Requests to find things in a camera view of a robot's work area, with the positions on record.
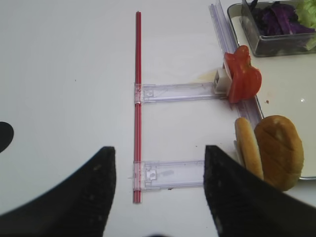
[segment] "bun top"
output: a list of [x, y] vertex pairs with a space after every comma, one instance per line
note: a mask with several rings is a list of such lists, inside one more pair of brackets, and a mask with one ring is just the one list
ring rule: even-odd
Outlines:
[[294, 124], [274, 115], [262, 119], [254, 130], [259, 145], [264, 180], [286, 191], [292, 188], [303, 169], [302, 141]]
[[235, 131], [245, 168], [263, 180], [259, 147], [250, 122], [245, 118], [237, 118]]

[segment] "white plastic clip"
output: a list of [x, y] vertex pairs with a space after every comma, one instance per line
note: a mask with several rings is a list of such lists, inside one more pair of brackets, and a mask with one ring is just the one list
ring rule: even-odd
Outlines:
[[222, 68], [218, 68], [214, 79], [214, 92], [216, 94], [229, 94], [232, 85], [232, 76], [227, 62], [224, 60]]

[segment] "green lettuce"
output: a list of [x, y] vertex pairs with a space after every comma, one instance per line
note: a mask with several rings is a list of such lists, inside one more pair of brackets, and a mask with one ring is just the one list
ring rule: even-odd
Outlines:
[[[296, 14], [300, 24], [316, 29], [316, 0], [300, 1], [296, 7]], [[311, 50], [316, 46], [316, 37], [310, 39], [305, 48]]]

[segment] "black object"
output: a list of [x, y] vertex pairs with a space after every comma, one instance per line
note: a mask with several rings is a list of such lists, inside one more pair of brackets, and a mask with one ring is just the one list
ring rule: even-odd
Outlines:
[[13, 127], [7, 122], [0, 122], [0, 153], [10, 145], [13, 136]]
[[206, 146], [204, 191], [220, 237], [315, 237], [316, 209]]
[[0, 236], [101, 237], [115, 188], [115, 150], [103, 147], [64, 182], [0, 216]]

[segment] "red straw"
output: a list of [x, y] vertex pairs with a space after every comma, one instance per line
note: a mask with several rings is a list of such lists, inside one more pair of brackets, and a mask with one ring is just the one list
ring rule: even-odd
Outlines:
[[[141, 66], [141, 13], [136, 13], [136, 63], [135, 63], [135, 83], [141, 85], [142, 83], [142, 66]], [[134, 143], [134, 163], [141, 162], [141, 145], [142, 145], [142, 105], [135, 103], [135, 143]], [[136, 180], [140, 188], [141, 180]], [[141, 190], [134, 190], [134, 203], [141, 203]]]

